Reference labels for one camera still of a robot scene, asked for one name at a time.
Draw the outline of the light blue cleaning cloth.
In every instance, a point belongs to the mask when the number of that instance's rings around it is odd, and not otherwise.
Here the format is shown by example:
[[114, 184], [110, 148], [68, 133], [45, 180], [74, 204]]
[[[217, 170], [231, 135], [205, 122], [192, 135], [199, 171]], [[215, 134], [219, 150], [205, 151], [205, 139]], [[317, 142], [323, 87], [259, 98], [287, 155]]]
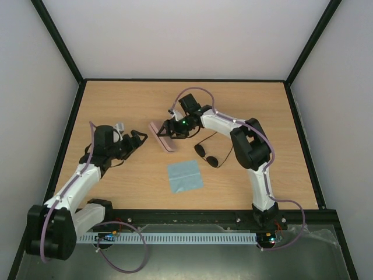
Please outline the light blue cleaning cloth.
[[171, 192], [183, 193], [203, 187], [203, 180], [196, 160], [189, 160], [167, 166]]

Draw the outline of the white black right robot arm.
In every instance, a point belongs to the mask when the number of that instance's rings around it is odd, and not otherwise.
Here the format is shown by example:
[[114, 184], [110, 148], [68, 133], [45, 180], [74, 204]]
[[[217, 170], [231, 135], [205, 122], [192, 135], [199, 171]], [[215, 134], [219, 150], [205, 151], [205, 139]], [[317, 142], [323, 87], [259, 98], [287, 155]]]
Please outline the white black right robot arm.
[[174, 139], [187, 139], [195, 129], [206, 128], [230, 139], [237, 162], [248, 171], [252, 193], [255, 224], [268, 228], [279, 214], [269, 177], [269, 166], [274, 155], [258, 120], [240, 120], [215, 110], [212, 106], [194, 106], [185, 116], [171, 111], [172, 118], [163, 123], [151, 122], [150, 128], [164, 149], [173, 152]]

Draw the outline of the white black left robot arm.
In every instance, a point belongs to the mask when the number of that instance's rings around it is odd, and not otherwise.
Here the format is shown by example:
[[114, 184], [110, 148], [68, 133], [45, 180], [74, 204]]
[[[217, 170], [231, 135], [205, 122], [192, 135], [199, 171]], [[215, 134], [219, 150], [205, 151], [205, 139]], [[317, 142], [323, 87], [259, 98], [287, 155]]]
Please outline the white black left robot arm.
[[136, 130], [125, 134], [121, 122], [114, 126], [90, 124], [90, 136], [91, 143], [71, 178], [53, 197], [33, 205], [27, 213], [25, 251], [43, 262], [67, 260], [78, 237], [108, 218], [112, 203], [104, 199], [92, 199], [82, 209], [78, 207], [113, 167], [112, 161], [125, 163], [148, 138]]

